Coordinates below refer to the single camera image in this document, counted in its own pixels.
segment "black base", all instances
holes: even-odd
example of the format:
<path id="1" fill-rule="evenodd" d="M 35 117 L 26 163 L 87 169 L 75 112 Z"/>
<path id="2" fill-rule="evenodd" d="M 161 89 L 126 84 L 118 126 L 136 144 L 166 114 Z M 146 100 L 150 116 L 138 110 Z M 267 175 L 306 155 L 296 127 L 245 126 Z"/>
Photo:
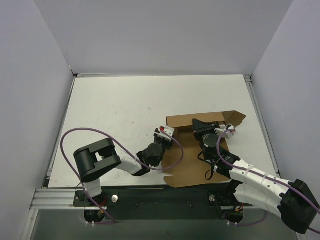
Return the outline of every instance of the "black base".
<path id="1" fill-rule="evenodd" d="M 225 191 L 227 185 L 215 183 L 182 188 L 167 185 L 103 187 L 102 194 L 107 196 L 108 213 L 117 220 L 212 220 L 222 218 L 220 207 L 237 204 Z M 114 205 L 112 195 L 118 195 Z M 210 195 L 216 196 L 215 201 L 209 200 Z M 76 197 L 74 207 L 92 206 L 86 200 L 80 201 Z"/>

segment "cable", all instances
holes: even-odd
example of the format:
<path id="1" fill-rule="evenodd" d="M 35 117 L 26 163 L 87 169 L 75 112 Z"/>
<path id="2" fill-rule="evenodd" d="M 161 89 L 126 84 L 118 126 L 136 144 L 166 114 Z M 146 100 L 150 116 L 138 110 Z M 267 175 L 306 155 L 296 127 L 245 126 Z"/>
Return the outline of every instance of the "cable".
<path id="1" fill-rule="evenodd" d="M 227 162 L 227 161 L 221 156 L 221 153 L 220 153 L 220 142 L 221 142 L 221 139 L 223 138 L 223 136 L 224 136 L 227 132 L 234 132 L 234 131 L 236 131 L 236 130 L 227 129 L 227 130 L 225 130 L 225 131 L 219 136 L 218 142 L 217 142 L 217 144 L 216 144 L 216 151 L 217 151 L 217 153 L 218 153 L 218 156 L 219 156 L 220 160 L 221 160 L 224 164 L 228 165 L 229 167 L 235 168 L 235 169 L 239 169 L 239 170 L 242 170 L 242 171 L 247 171 L 248 169 L 245 168 L 245 167 L 236 166 L 236 165 L 233 165 L 233 164 Z M 269 176 L 264 176 L 263 174 L 261 174 L 261 173 L 259 173 L 259 172 L 256 172 L 256 171 L 253 171 L 253 170 L 251 170 L 251 169 L 249 169 L 248 171 L 249 171 L 250 173 L 253 173 L 253 174 L 261 177 L 261 178 L 268 179 L 268 180 L 270 180 L 270 181 L 272 181 L 272 182 L 275 182 L 275 183 L 277 183 L 277 184 L 280 184 L 280 185 L 282 185 L 282 186 L 285 186 L 285 187 L 289 188 L 290 190 L 292 190 L 293 192 L 295 192 L 296 194 L 298 194 L 301 198 L 303 198 L 308 204 L 311 205 L 311 207 L 313 207 L 313 208 L 316 210 L 316 212 L 317 212 L 318 214 L 320 214 L 320 209 L 317 208 L 317 206 L 316 206 L 312 201 L 310 201 L 305 195 L 303 195 L 301 192 L 299 192 L 297 189 L 295 189 L 294 187 L 290 186 L 289 184 L 286 184 L 286 183 L 284 183 L 284 182 L 282 182 L 282 181 L 279 181 L 279 180 L 277 180 L 277 179 L 271 178 L 271 177 L 269 177 Z M 320 234 L 320 231 L 318 231 L 318 230 L 314 230 L 313 228 L 309 228 L 309 229 L 310 229 L 311 231 L 317 233 L 317 234 Z"/>
<path id="2" fill-rule="evenodd" d="M 184 152 L 184 148 L 182 147 L 182 145 L 175 139 L 173 138 L 172 136 L 170 136 L 169 134 L 167 134 L 166 132 L 164 132 L 163 130 L 161 130 L 161 132 L 166 135 L 167 137 L 169 137 L 172 141 L 174 141 L 181 149 L 181 158 L 179 159 L 179 161 L 177 161 L 175 164 L 173 164 L 172 166 L 169 166 L 169 167 L 166 167 L 166 168 L 162 168 L 162 169 L 157 169 L 157 168 L 153 168 L 153 167 L 149 167 L 148 165 L 144 164 L 143 162 L 141 162 L 140 160 L 138 160 L 131 152 L 129 152 L 122 144 L 120 144 L 120 142 L 118 142 L 114 137 L 112 137 L 111 135 L 103 132 L 103 131 L 100 131 L 100 130 L 97 130 L 97 129 L 94 129 L 94 128 L 88 128 L 88 127 L 78 127 L 78 128 L 73 128 L 73 129 L 70 129 L 68 130 L 67 132 L 65 132 L 63 134 L 63 136 L 61 137 L 61 141 L 60 141 L 60 149 L 61 149 L 61 153 L 66 161 L 66 163 L 69 165 L 69 167 L 72 169 L 72 171 L 75 173 L 75 175 L 78 177 L 78 179 L 80 180 L 80 183 L 82 185 L 82 188 L 83 188 L 83 192 L 84 194 L 91 200 L 91 202 L 96 205 L 108 218 L 110 218 L 112 221 L 111 222 L 102 222 L 100 224 L 115 224 L 116 223 L 116 220 L 109 214 L 107 213 L 107 211 L 105 209 L 103 209 L 86 191 L 86 188 L 83 184 L 83 182 L 81 182 L 81 177 L 79 175 L 79 173 L 77 172 L 77 170 L 74 168 L 74 166 L 71 164 L 71 162 L 69 161 L 67 155 L 66 155 L 66 152 L 64 150 L 64 140 L 66 138 L 66 136 L 72 132 L 75 132 L 75 131 L 91 131 L 91 132 L 95 132 L 95 133 L 98 133 L 98 134 L 101 134 L 101 135 L 104 135 L 106 136 L 107 138 L 110 138 L 112 141 L 114 141 L 117 145 L 119 145 L 120 148 L 122 148 L 127 154 L 129 154 L 130 157 L 132 157 L 133 159 L 135 159 L 139 164 L 141 164 L 142 166 L 150 169 L 150 170 L 154 170 L 154 171 L 164 171 L 164 170 L 168 170 L 168 169 L 172 169 L 174 168 L 175 166 L 177 166 L 181 161 L 182 159 L 184 158 L 184 155 L 185 155 L 185 152 Z"/>
<path id="3" fill-rule="evenodd" d="M 153 167 L 150 167 L 148 165 L 146 165 L 145 163 L 141 162 L 135 155 L 133 155 L 129 150 L 127 150 L 120 142 L 118 142 L 114 137 L 112 137 L 111 135 L 103 132 L 103 131 L 100 131 L 100 130 L 97 130 L 97 129 L 94 129 L 94 128 L 88 128 L 88 127 L 78 127 L 78 128 L 73 128 L 73 129 L 70 129 L 69 131 L 67 131 L 63 136 L 66 136 L 68 135 L 69 133 L 72 133 L 72 132 L 75 132 L 75 131 L 91 131 L 91 132 L 95 132 L 95 133 L 98 133 L 98 134 L 101 134 L 101 135 L 104 135 L 106 136 L 107 138 L 110 138 L 112 141 L 114 141 L 120 148 L 122 148 L 130 157 L 132 157 L 135 161 L 137 161 L 140 165 L 144 166 L 145 168 L 147 169 L 150 169 L 150 170 L 154 170 L 154 171 L 165 171 L 165 170 L 169 170 L 169 169 L 172 169 L 174 168 L 175 166 L 177 166 L 181 161 L 182 159 L 184 158 L 184 155 L 185 155 L 185 151 L 184 151 L 184 148 L 182 147 L 182 145 L 172 136 L 170 136 L 169 134 L 167 134 L 166 132 L 164 132 L 163 130 L 160 130 L 164 135 L 166 135 L 168 138 L 170 138 L 172 141 L 174 141 L 178 146 L 179 148 L 181 149 L 181 157 L 179 159 L 179 161 L 177 161 L 175 164 L 173 164 L 172 166 L 168 166 L 166 168 L 153 168 Z"/>
<path id="4" fill-rule="evenodd" d="M 214 176 L 214 168 L 211 167 L 211 169 L 205 173 L 204 178 L 209 181 L 212 179 L 213 176 Z"/>
<path id="5" fill-rule="evenodd" d="M 315 229 L 313 229 L 313 228 L 311 228 L 311 227 L 308 227 L 308 229 L 309 229 L 310 231 L 316 233 L 316 234 L 320 234 L 320 231 L 315 230 Z"/>
<path id="6" fill-rule="evenodd" d="M 223 213 L 223 218 L 224 219 L 226 219 L 226 211 Z M 253 226 L 253 225 L 257 225 L 257 224 L 260 224 L 260 223 L 262 223 L 264 220 L 266 220 L 267 219 L 267 217 L 268 217 L 268 212 L 267 211 L 264 211 L 264 216 L 263 216 L 263 218 L 261 218 L 259 221 L 254 221 L 254 222 L 251 222 L 251 223 L 234 223 L 234 222 L 231 222 L 231 221 L 229 221 L 229 220 L 227 220 L 230 224 L 232 224 L 232 225 L 235 225 L 235 226 L 237 226 L 237 227 L 251 227 L 251 226 Z"/>

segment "metal frame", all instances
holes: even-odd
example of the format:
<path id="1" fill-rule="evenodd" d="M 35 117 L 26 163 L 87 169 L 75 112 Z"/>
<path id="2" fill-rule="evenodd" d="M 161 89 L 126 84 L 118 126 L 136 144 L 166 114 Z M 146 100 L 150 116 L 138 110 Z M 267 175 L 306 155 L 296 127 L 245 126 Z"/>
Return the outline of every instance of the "metal frame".
<path id="1" fill-rule="evenodd" d="M 273 164 L 275 173 L 277 174 L 277 177 L 281 177 L 280 176 L 280 171 L 279 171 L 279 168 L 278 168 L 278 164 L 277 164 L 277 161 L 276 161 L 276 157 L 275 157 L 275 154 L 274 154 L 274 150 L 272 148 L 272 145 L 271 145 L 271 142 L 270 142 L 270 138 L 269 138 L 269 135 L 268 135 L 268 131 L 267 131 L 267 128 L 266 128 L 266 125 L 265 125 L 265 121 L 264 121 L 264 118 L 262 117 L 261 111 L 260 111 L 259 106 L 258 106 L 258 102 L 257 102 L 257 98 L 256 98 L 256 95 L 255 95 L 255 91 L 254 91 L 254 88 L 253 88 L 253 85 L 252 85 L 252 82 L 251 82 L 251 76 L 250 76 L 250 78 L 245 78 L 245 84 L 246 84 L 246 86 L 248 88 L 248 91 L 249 91 L 249 94 L 250 94 L 250 97 L 251 97 L 251 100 L 252 100 L 252 103 L 253 103 L 253 107 L 254 107 L 256 116 L 258 118 L 260 127 L 262 129 L 264 140 L 265 140 L 266 146 L 268 148 L 268 151 L 269 151 L 269 154 L 270 154 L 270 157 L 271 157 L 271 160 L 272 160 L 272 164 Z"/>
<path id="2" fill-rule="evenodd" d="M 107 76 L 105 76 L 105 75 L 103 75 L 103 76 L 101 76 L 101 75 L 92 75 L 90 77 L 107 77 Z M 52 153 L 51 161 L 50 161 L 49 168 L 48 168 L 48 171 L 47 171 L 47 178 L 46 178 L 47 180 L 50 179 L 51 172 L 52 172 L 52 169 L 53 169 L 55 157 L 56 157 L 57 150 L 58 150 L 58 147 L 59 147 L 59 139 L 60 139 L 61 134 L 62 134 L 62 129 L 63 129 L 63 125 L 64 125 L 64 122 L 65 122 L 65 119 L 66 119 L 66 115 L 67 115 L 67 111 L 68 111 L 68 107 L 69 107 L 69 102 L 70 102 L 70 99 L 71 99 L 71 95 L 72 95 L 72 91 L 73 91 L 73 88 L 74 88 L 74 84 L 75 84 L 76 78 L 77 77 L 75 76 L 74 79 L 73 79 L 73 83 L 72 83 L 72 86 L 71 86 L 71 89 L 70 89 L 70 92 L 69 92 L 69 96 L 68 96 L 68 99 L 67 99 L 67 106 L 66 106 L 66 109 L 65 109 L 64 117 L 63 117 L 60 129 L 59 129 L 59 133 L 58 133 L 57 140 L 56 140 L 56 143 L 55 143 L 55 147 L 54 147 L 54 150 L 53 150 L 53 153 Z M 252 100 L 252 103 L 253 103 L 257 118 L 259 120 L 260 127 L 262 129 L 262 133 L 263 133 L 266 145 L 268 147 L 269 154 L 271 156 L 272 164 L 273 164 L 274 169 L 275 169 L 275 171 L 276 171 L 276 173 L 277 173 L 277 175 L 279 177 L 279 174 L 280 174 L 279 173 L 279 168 L 278 168 L 278 165 L 277 165 L 277 162 L 276 162 L 276 159 L 275 159 L 275 155 L 273 153 L 272 145 L 270 143 L 270 139 L 269 139 L 269 136 L 268 136 L 268 132 L 267 132 L 263 117 L 261 115 L 259 106 L 257 104 L 257 99 L 256 99 L 256 96 L 255 96 L 255 93 L 254 93 L 254 89 L 253 89 L 253 86 L 252 86 L 252 82 L 251 82 L 251 75 L 250 74 L 244 75 L 244 80 L 246 82 L 246 85 L 247 85 L 247 88 L 248 88 L 248 92 L 250 94 L 250 97 L 251 97 L 251 100 Z M 36 191 L 34 193 L 34 197 L 33 197 L 32 203 L 31 203 L 31 206 L 30 206 L 30 210 L 29 210 L 29 214 L 28 214 L 28 217 L 27 217 L 27 221 L 25 223 L 25 226 L 24 226 L 24 229 L 23 229 L 23 232 L 22 232 L 22 239 L 23 240 L 29 240 L 31 238 L 31 235 L 32 235 L 32 232 L 33 232 L 33 229 L 34 229 L 34 226 L 35 226 L 35 222 L 36 222 L 36 219 L 37 219 L 38 210 L 41 210 L 41 209 L 51 209 L 51 210 L 54 210 L 54 209 L 59 209 L 59 210 L 72 210 L 72 209 L 73 210 L 79 210 L 79 209 L 89 210 L 89 209 L 97 209 L 96 207 L 90 207 L 90 208 L 88 208 L 88 207 L 86 207 L 86 208 L 84 208 L 84 207 L 73 207 L 73 202 L 74 202 L 74 197 L 75 197 L 75 190 L 76 190 L 75 188 L 64 188 L 64 189 L 61 189 L 61 188 L 60 189 L 41 188 L 41 189 L 36 189 Z M 247 207 L 247 208 L 248 209 L 256 209 L 256 207 Z"/>
<path id="3" fill-rule="evenodd" d="M 61 125 L 60 125 L 60 128 L 59 128 L 59 132 L 58 132 L 58 136 L 57 136 L 56 141 L 55 141 L 55 145 L 54 145 L 54 149 L 53 149 L 53 152 L 52 152 L 49 168 L 48 168 L 48 171 L 47 171 L 47 174 L 46 174 L 46 179 L 50 179 L 51 173 L 52 173 L 52 170 L 53 170 L 53 167 L 54 167 L 55 158 L 56 158 L 58 147 L 59 147 L 59 140 L 60 140 L 60 137 L 61 137 L 61 134 L 62 134 L 62 129 L 63 129 L 64 124 L 65 124 L 65 120 L 66 120 L 66 116 L 67 116 L 67 112 L 68 112 L 68 108 L 69 108 L 69 103 L 70 103 L 70 99 L 71 99 L 71 94 L 72 94 L 72 91 L 74 89 L 76 78 L 77 78 L 76 76 L 73 77 L 73 81 L 72 81 L 71 89 L 69 91 L 69 95 L 68 95 L 68 99 L 67 99 L 64 115 L 63 115 L 63 119 L 62 119 L 62 122 L 61 122 Z"/>

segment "white cable tie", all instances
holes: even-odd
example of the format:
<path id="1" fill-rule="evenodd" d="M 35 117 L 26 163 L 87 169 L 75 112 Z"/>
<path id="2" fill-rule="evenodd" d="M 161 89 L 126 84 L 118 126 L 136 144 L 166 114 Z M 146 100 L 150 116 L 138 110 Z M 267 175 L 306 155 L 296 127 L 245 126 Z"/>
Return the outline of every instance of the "white cable tie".
<path id="1" fill-rule="evenodd" d="M 266 179 L 266 177 L 267 177 L 268 175 L 269 175 L 268 173 L 265 173 L 264 176 L 263 176 L 263 178 L 262 178 L 262 180 L 261 180 L 261 183 L 260 183 L 260 185 L 261 185 L 261 192 L 263 192 L 263 193 L 265 193 L 263 183 L 264 183 L 264 181 L 265 181 L 265 179 Z"/>
<path id="2" fill-rule="evenodd" d="M 248 173 L 250 172 L 251 169 L 254 169 L 255 166 L 253 164 L 250 164 L 249 167 L 247 168 L 247 170 L 245 171 L 244 176 L 247 177 Z"/>

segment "cardboard flap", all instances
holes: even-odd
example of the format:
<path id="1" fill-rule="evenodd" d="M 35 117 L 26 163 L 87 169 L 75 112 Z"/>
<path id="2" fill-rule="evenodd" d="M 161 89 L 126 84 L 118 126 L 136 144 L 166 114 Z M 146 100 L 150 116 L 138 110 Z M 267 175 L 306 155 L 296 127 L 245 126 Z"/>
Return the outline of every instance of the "cardboard flap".
<path id="1" fill-rule="evenodd" d="M 246 118 L 246 115 L 238 111 L 223 111 L 222 115 L 226 124 L 232 124 L 235 127 L 239 126 Z"/>
<path id="2" fill-rule="evenodd" d="M 197 113 L 197 114 L 188 114 L 188 115 L 179 115 L 179 116 L 167 116 L 166 125 L 171 128 L 188 127 L 188 126 L 192 126 L 192 119 L 198 119 L 205 123 L 225 121 L 225 118 L 222 112 L 208 112 L 208 113 Z"/>

